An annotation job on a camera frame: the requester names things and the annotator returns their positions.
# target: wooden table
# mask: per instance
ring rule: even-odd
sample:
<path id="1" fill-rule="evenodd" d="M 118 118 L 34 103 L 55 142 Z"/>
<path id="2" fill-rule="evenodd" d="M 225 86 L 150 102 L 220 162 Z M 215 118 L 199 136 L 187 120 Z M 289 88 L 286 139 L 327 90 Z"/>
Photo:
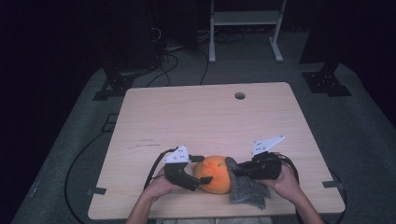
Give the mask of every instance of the wooden table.
<path id="1" fill-rule="evenodd" d="M 245 99 L 235 98 L 245 95 Z M 296 165 L 301 187 L 321 214 L 341 213 L 337 188 L 287 83 L 255 83 L 128 90 L 89 210 L 92 219 L 127 218 L 149 170 L 166 149 L 186 145 L 191 155 L 251 160 L 254 140 L 285 135 L 272 148 Z M 158 200 L 150 217 L 254 217 L 294 214 L 272 192 L 266 208 L 231 204 L 229 194 L 180 190 Z"/>

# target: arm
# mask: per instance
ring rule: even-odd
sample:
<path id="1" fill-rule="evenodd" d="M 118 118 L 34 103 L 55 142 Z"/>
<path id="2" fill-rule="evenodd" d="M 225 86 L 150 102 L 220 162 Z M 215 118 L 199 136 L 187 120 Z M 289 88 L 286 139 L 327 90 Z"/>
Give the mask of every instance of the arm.
<path id="1" fill-rule="evenodd" d="M 183 189 L 182 187 L 170 183 L 165 178 L 163 175 L 163 168 L 157 176 L 158 177 L 154 177 L 154 180 L 140 194 L 125 224 L 146 224 L 149 219 L 151 206 L 157 199 L 172 192 L 172 190 Z"/>
<path id="2" fill-rule="evenodd" d="M 262 179 L 257 181 L 273 189 L 279 196 L 293 203 L 305 224 L 324 223 L 315 207 L 301 190 L 293 171 L 286 163 L 283 162 L 277 180 Z"/>

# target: metal shelf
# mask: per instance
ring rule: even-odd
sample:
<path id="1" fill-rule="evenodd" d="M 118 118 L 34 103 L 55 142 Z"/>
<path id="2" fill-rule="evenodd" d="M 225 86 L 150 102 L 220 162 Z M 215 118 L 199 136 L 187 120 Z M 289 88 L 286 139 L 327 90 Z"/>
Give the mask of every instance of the metal shelf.
<path id="1" fill-rule="evenodd" d="M 215 49 L 215 26 L 217 25 L 263 25 L 274 24 L 276 26 L 274 34 L 269 37 L 271 48 L 278 63 L 283 62 L 283 57 L 277 46 L 277 37 L 280 25 L 283 19 L 287 0 L 282 0 L 280 10 L 267 11 L 223 11 L 216 12 L 214 9 L 214 0 L 211 1 L 210 16 L 210 42 L 209 42 L 209 62 L 216 62 Z"/>
<path id="2" fill-rule="evenodd" d="M 262 25 L 276 24 L 279 11 L 215 12 L 214 25 Z"/>

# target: black cable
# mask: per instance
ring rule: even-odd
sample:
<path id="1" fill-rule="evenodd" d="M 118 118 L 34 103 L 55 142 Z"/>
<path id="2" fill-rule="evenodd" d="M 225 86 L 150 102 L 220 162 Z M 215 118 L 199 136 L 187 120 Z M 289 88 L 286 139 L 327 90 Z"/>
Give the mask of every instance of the black cable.
<path id="1" fill-rule="evenodd" d="M 206 60 L 205 72 L 204 72 L 204 74 L 202 75 L 201 81 L 200 81 L 200 83 L 199 83 L 200 85 L 202 85 L 203 82 L 204 82 L 204 78 L 205 78 L 205 76 L 206 76 L 206 73 L 207 73 L 207 69 L 209 68 L 209 59 L 207 58 L 207 55 L 204 53 L 203 50 L 201 50 L 201 49 L 198 49 L 198 50 L 201 51 L 202 54 L 204 54 L 205 60 Z"/>
<path id="2" fill-rule="evenodd" d="M 335 176 L 335 178 L 337 179 L 338 183 L 340 183 L 340 184 L 343 183 L 343 182 L 341 181 L 340 176 L 339 176 L 334 170 L 332 170 L 332 169 L 329 168 L 329 171 L 330 171 L 330 173 L 331 173 L 332 175 Z M 343 191 L 343 200 L 344 200 L 344 204 L 346 205 L 346 209 L 344 210 L 344 212 L 341 213 L 340 217 L 337 219 L 337 221 L 335 221 L 334 224 L 339 224 L 339 223 L 343 220 L 344 215 L 345 215 L 346 210 L 347 210 L 347 189 L 345 188 L 344 185 L 343 185 L 342 191 Z"/>
<path id="3" fill-rule="evenodd" d="M 177 65 L 178 65 L 178 58 L 177 58 L 175 55 L 172 55 L 172 54 L 168 54 L 168 56 L 171 56 L 171 57 L 173 57 L 173 58 L 176 60 L 175 65 L 173 65 L 169 70 L 164 71 L 163 73 L 159 74 L 159 75 L 156 76 L 154 79 L 152 79 L 152 80 L 148 83 L 148 85 L 146 86 L 146 88 L 149 87 L 149 86 L 151 85 L 151 83 L 153 83 L 157 78 L 159 78 L 159 77 L 161 77 L 161 76 L 163 76 L 163 75 L 167 75 L 168 72 L 174 70 L 174 69 L 177 67 Z"/>
<path id="4" fill-rule="evenodd" d="M 64 181 L 64 199 L 66 201 L 67 207 L 69 209 L 69 211 L 71 212 L 71 214 L 73 215 L 73 217 L 76 219 L 76 221 L 78 223 L 84 224 L 84 222 L 78 217 L 78 215 L 75 213 L 75 211 L 73 210 L 72 206 L 70 205 L 69 199 L 67 197 L 67 184 L 69 182 L 69 176 L 71 171 L 73 170 L 73 166 L 75 165 L 76 161 L 78 160 L 78 158 L 81 156 L 81 154 L 94 142 L 96 141 L 99 137 L 101 137 L 103 134 L 105 133 L 109 133 L 110 131 L 114 130 L 114 127 L 111 127 L 107 130 L 105 130 L 104 132 L 101 132 L 100 134 L 98 134 L 96 137 L 94 137 L 91 142 L 89 142 L 87 145 L 85 145 L 85 147 L 77 154 L 77 156 L 74 158 L 72 164 L 69 166 L 69 170 L 67 171 L 67 175 L 66 175 L 66 179 Z"/>

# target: dark wall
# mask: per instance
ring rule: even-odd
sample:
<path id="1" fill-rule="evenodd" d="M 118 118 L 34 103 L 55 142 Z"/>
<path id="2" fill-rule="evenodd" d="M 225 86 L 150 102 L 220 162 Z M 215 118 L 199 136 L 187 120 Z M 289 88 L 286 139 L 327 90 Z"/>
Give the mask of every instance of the dark wall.
<path id="1" fill-rule="evenodd" d="M 322 0 L 301 62 L 348 66 L 396 127 L 395 10 L 391 0 Z"/>
<path id="2" fill-rule="evenodd" d="M 0 223 L 9 223 L 99 63 L 79 1 L 2 1 L 0 10 Z"/>

